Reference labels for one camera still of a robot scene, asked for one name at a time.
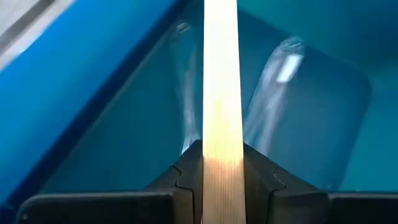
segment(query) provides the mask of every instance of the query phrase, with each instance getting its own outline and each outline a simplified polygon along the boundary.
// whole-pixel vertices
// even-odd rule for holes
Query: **wooden stick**
[[[246,223],[236,0],[205,0],[203,224]]]

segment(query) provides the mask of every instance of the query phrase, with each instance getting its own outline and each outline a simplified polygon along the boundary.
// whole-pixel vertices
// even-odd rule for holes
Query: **blue plastic surface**
[[[174,2],[77,1],[0,73],[0,204]]]
[[[195,102],[201,133],[203,89],[203,10],[200,3],[181,12],[153,51],[120,89],[117,97],[86,132],[41,193],[139,190],[173,164],[182,148],[179,62],[189,60],[197,44]],[[175,27],[189,22],[192,30],[175,42]]]

